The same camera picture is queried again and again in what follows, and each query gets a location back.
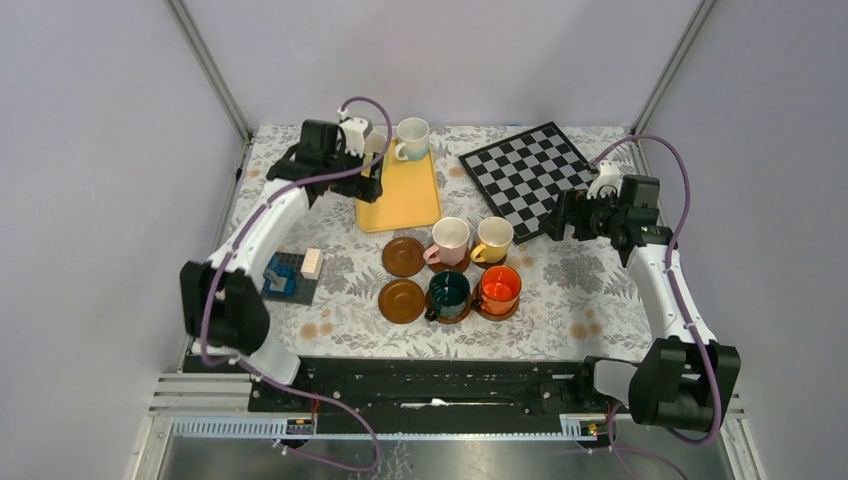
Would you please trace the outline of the pink mug back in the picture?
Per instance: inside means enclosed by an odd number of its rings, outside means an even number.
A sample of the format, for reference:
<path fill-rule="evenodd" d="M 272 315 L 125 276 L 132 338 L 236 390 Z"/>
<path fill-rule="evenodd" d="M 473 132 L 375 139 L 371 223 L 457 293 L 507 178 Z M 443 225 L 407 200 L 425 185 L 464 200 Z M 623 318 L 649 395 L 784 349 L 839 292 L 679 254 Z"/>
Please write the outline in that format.
<path fill-rule="evenodd" d="M 380 132 L 372 131 L 365 138 L 365 157 L 363 159 L 363 164 L 371 164 L 377 157 L 380 158 L 380 161 L 367 169 L 363 169 L 361 172 L 363 177 L 375 179 L 381 178 L 383 170 L 383 156 L 381 156 L 381 153 L 385 150 L 385 146 L 386 136 Z"/>

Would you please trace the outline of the pink mug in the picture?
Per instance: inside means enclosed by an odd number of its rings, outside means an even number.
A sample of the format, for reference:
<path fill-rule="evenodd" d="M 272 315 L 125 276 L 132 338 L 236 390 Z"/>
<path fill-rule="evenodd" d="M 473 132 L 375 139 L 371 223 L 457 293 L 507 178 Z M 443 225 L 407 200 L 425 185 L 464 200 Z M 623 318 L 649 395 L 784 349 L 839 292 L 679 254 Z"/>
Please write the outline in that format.
<path fill-rule="evenodd" d="M 365 157 L 363 159 L 363 164 L 371 164 L 377 157 L 380 158 L 380 161 L 367 169 L 363 169 L 361 172 L 363 177 L 375 179 L 381 178 L 383 170 L 383 156 L 381 156 L 381 153 L 385 150 L 385 146 L 386 136 L 380 132 L 372 131 L 365 138 Z"/>
<path fill-rule="evenodd" d="M 423 253 L 426 264 L 454 266 L 461 263 L 468 250 L 470 227 L 457 217 L 444 217 L 431 230 L 433 244 Z"/>

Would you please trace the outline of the cream yellow mug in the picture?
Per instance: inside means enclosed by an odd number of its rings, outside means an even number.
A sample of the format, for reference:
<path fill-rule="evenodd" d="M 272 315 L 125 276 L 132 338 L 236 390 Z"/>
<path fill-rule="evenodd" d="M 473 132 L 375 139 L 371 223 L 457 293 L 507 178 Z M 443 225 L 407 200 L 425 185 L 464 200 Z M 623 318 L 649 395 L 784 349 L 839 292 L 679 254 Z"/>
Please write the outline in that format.
<path fill-rule="evenodd" d="M 514 230 L 508 220 L 489 217 L 477 228 L 477 243 L 471 251 L 471 261 L 477 264 L 497 264 L 504 260 L 513 241 Z"/>

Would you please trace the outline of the orange cup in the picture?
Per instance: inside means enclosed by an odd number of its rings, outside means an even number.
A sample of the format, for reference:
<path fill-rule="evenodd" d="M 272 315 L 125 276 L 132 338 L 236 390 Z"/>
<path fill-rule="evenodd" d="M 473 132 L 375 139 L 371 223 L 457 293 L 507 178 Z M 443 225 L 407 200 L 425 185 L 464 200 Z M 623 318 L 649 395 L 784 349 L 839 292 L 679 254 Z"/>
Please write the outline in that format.
<path fill-rule="evenodd" d="M 522 280 L 516 270 L 508 266 L 488 268 L 482 275 L 472 299 L 472 309 L 501 314 L 520 300 Z"/>

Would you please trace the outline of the dark walnut wooden coaster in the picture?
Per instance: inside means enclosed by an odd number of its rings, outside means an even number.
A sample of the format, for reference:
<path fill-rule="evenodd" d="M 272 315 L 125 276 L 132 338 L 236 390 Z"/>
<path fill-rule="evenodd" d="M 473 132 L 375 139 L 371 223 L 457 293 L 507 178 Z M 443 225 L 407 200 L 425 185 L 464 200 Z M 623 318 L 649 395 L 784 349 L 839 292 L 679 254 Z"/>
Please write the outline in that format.
<path fill-rule="evenodd" d="M 472 263 L 479 268 L 488 269 L 488 268 L 492 268 L 492 267 L 495 267 L 495 266 L 504 265 L 507 259 L 508 259 L 508 255 L 504 255 L 502 258 L 500 258 L 496 262 L 485 262 L 485 261 L 476 262 L 476 261 L 473 261 Z"/>

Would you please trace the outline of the pink mug front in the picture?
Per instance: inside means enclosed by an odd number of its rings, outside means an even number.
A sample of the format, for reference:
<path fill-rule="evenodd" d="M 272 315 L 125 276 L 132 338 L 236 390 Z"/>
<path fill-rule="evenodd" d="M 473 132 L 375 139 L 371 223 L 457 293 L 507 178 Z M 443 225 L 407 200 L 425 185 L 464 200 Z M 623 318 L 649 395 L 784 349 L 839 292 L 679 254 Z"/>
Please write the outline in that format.
<path fill-rule="evenodd" d="M 468 250 L 470 227 L 457 217 L 444 217 L 431 230 L 433 244 L 423 253 L 426 264 L 454 266 L 461 263 Z"/>

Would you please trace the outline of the dark green mug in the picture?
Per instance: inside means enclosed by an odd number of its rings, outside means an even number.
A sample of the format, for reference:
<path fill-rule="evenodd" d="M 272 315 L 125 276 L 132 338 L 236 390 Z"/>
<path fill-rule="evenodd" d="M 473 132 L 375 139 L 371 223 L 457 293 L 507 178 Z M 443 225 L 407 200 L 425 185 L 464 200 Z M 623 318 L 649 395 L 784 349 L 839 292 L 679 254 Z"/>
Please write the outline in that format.
<path fill-rule="evenodd" d="M 430 303 L 425 312 L 428 321 L 459 318 L 469 305 L 471 287 L 463 273 L 442 271 L 436 273 L 428 284 L 425 299 Z"/>

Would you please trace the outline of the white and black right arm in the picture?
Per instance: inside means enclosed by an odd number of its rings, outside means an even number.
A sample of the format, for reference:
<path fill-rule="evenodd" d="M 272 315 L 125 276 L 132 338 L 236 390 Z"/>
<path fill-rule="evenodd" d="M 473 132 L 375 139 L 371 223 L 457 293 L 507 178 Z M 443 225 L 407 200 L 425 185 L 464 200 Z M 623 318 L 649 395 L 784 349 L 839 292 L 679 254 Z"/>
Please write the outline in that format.
<path fill-rule="evenodd" d="M 626 175 L 619 185 L 562 191 L 542 218 L 555 241 L 609 240 L 636 284 L 652 335 L 639 363 L 587 357 L 573 396 L 589 412 L 617 400 L 638 424 L 680 438 L 701 432 L 708 442 L 723 423 L 741 359 L 715 339 L 694 305 L 673 231 L 657 222 L 659 192 L 657 179 Z"/>

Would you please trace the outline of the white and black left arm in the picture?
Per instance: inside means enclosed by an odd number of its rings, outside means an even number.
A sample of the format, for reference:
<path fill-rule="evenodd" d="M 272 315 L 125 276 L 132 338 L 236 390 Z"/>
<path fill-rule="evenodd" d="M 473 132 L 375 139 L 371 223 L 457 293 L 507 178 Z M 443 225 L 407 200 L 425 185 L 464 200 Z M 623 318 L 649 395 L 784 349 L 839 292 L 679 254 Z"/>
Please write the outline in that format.
<path fill-rule="evenodd" d="M 373 201 L 382 193 L 380 154 L 367 154 L 373 126 L 362 117 L 306 120 L 297 143 L 268 170 L 245 221 L 203 262 L 187 262 L 179 281 L 185 328 L 209 366 L 242 363 L 274 381 L 272 398 L 288 411 L 309 401 L 299 357 L 270 331 L 264 273 L 285 234 L 323 193 Z"/>

